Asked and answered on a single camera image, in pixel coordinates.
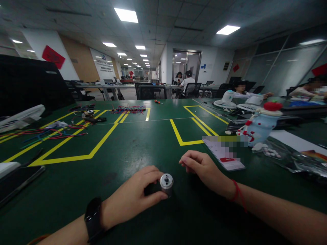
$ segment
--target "white fan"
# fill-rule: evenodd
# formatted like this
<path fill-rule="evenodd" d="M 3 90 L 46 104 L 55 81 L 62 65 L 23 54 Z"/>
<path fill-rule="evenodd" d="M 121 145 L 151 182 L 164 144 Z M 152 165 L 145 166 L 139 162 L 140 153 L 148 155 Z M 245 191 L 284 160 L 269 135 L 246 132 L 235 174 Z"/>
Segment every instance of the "white fan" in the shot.
<path fill-rule="evenodd" d="M 255 112 L 256 109 L 260 108 L 262 101 L 263 95 L 254 94 L 244 104 L 238 104 L 237 107 L 245 111 Z"/>
<path fill-rule="evenodd" d="M 37 105 L 5 120 L 0 121 L 0 133 L 13 130 L 16 128 L 22 129 L 31 123 L 39 120 L 42 113 L 45 111 L 44 105 Z"/>
<path fill-rule="evenodd" d="M 214 102 L 214 105 L 218 106 L 218 107 L 223 107 L 226 109 L 234 109 L 234 108 L 236 108 L 236 104 L 232 102 L 233 97 L 234 97 L 234 92 L 232 90 L 227 90 L 224 93 L 224 96 L 222 97 L 222 99 L 216 100 Z"/>

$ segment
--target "person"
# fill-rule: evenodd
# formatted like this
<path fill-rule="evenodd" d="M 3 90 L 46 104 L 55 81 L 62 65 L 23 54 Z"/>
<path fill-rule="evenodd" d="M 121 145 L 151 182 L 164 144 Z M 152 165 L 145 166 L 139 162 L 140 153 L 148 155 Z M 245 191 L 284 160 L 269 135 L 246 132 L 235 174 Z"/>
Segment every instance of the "person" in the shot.
<path fill-rule="evenodd" d="M 308 79 L 308 83 L 298 86 L 290 92 L 289 96 L 306 96 L 312 97 L 314 100 L 327 99 L 327 92 L 320 93 L 318 90 L 326 83 L 326 76 L 319 75 Z"/>
<path fill-rule="evenodd" d="M 179 164 L 186 168 L 187 173 L 198 175 L 210 190 L 228 200 L 234 199 L 292 243 L 327 244 L 326 214 L 233 182 L 218 169 L 208 154 L 189 150 L 181 157 Z M 100 223 L 103 229 L 109 230 L 124 223 L 167 199 L 168 196 L 162 191 L 144 195 L 144 188 L 159 181 L 163 174 L 157 167 L 147 166 L 102 202 Z M 87 244 L 87 241 L 87 228 L 83 216 L 80 216 L 38 244 L 77 245 Z"/>
<path fill-rule="evenodd" d="M 182 73 L 180 71 L 177 73 L 174 82 L 176 82 L 177 85 L 180 85 L 182 83 Z"/>
<path fill-rule="evenodd" d="M 180 84 L 180 87 L 184 87 L 183 93 L 185 93 L 188 83 L 195 83 L 195 80 L 192 78 L 192 71 L 188 70 L 185 72 L 185 74 L 186 74 L 186 79 L 184 79 Z"/>
<path fill-rule="evenodd" d="M 234 98 L 250 98 L 251 96 L 255 95 L 253 93 L 245 93 L 246 88 L 246 82 L 245 81 L 239 81 L 236 86 L 234 87 L 233 91 L 235 92 Z M 263 94 L 263 99 L 267 99 L 270 96 L 274 96 L 273 93 L 268 92 L 266 94 Z"/>

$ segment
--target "metal cylinder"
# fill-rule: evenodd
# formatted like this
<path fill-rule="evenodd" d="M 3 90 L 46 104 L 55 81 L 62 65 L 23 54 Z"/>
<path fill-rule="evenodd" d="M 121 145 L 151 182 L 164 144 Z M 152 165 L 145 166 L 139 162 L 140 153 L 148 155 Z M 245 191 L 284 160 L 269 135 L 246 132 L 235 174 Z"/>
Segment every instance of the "metal cylinder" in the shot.
<path fill-rule="evenodd" d="M 165 192 L 168 197 L 172 195 L 173 192 L 174 179 L 170 174 L 164 174 L 160 178 L 161 190 Z"/>

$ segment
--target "black computer monitor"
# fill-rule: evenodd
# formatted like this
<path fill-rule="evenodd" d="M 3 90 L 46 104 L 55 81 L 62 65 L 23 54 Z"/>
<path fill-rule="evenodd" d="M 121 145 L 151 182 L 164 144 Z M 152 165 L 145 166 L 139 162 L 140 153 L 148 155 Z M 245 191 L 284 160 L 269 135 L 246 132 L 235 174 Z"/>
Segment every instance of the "black computer monitor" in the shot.
<path fill-rule="evenodd" d="M 43 115 L 74 104 L 52 62 L 0 55 L 0 116 L 13 116 L 43 104 Z"/>
<path fill-rule="evenodd" d="M 237 82 L 239 82 L 242 79 L 242 77 L 231 77 L 229 79 L 229 84 L 236 85 Z"/>

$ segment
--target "green workbench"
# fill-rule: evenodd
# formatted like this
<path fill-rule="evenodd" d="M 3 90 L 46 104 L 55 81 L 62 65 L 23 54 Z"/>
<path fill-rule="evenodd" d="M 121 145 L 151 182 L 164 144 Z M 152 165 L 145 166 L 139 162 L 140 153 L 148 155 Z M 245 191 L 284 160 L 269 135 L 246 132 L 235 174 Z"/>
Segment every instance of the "green workbench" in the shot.
<path fill-rule="evenodd" d="M 212 100 L 205 100 L 207 106 L 212 106 Z M 65 142 L 47 140 L 23 153 L 22 142 L 29 136 L 6 141 L 0 138 L 0 162 L 27 162 L 41 148 L 46 154 L 32 164 L 45 164 L 46 171 L 0 209 L 1 244 L 26 244 L 40 235 L 55 232 L 83 214 L 92 198 L 101 196 L 104 200 L 147 165 L 155 165 L 173 176 L 172 197 L 116 226 L 99 244 L 287 242 L 252 214 L 245 214 L 241 207 L 208 190 L 197 176 L 187 174 L 178 164 L 189 149 L 212 156 L 199 141 L 206 135 L 203 129 L 211 135 L 212 131 L 225 135 L 226 118 L 214 116 L 224 112 L 213 113 L 201 100 L 198 102 L 202 105 L 191 99 L 161 102 L 163 105 L 152 100 L 97 102 L 95 115 L 101 114 L 107 122 L 88 126 L 82 131 L 87 135 Z M 147 109 L 143 114 L 111 114 L 109 110 L 119 105 L 146 105 L 150 112 Z M 36 127 L 67 115 L 71 107 L 55 111 L 38 121 Z M 192 118 L 193 114 L 207 127 Z M 61 120 L 71 123 L 73 116 Z M 287 130 L 316 144 L 327 138 L 327 125 L 318 120 Z M 227 172 L 212 158 L 225 175 L 237 182 L 327 213 L 323 187 L 279 167 L 271 158 L 252 154 L 250 148 L 238 148 L 237 157 L 244 159 L 245 170 Z"/>

